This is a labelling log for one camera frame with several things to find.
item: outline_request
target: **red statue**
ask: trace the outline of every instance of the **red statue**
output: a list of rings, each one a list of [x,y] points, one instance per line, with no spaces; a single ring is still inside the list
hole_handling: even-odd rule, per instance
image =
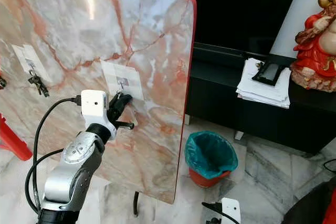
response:
[[[336,91],[336,0],[318,0],[323,11],[310,16],[295,37],[292,80],[306,88]]]

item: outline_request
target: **red bucket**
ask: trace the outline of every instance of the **red bucket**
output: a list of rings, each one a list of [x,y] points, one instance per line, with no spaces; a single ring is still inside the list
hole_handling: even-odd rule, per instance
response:
[[[207,179],[189,168],[190,178],[193,180],[193,182],[196,183],[196,185],[201,186],[203,188],[208,188],[217,184],[222,178],[228,176],[230,173],[231,171],[227,170],[226,172],[223,172],[219,177]]]

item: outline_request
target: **pink marble panel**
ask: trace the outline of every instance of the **pink marble panel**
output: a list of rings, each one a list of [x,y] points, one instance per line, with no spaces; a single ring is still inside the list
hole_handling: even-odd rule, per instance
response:
[[[55,101],[83,89],[110,91],[102,64],[135,69],[141,96],[122,116],[135,128],[118,130],[97,175],[172,203],[194,12],[194,0],[0,0],[0,71],[8,82],[0,113],[32,148],[39,120]],[[25,59],[40,61],[37,72],[50,97],[28,83],[15,46]],[[60,105],[41,131],[39,153],[65,147],[84,129],[80,107]]]

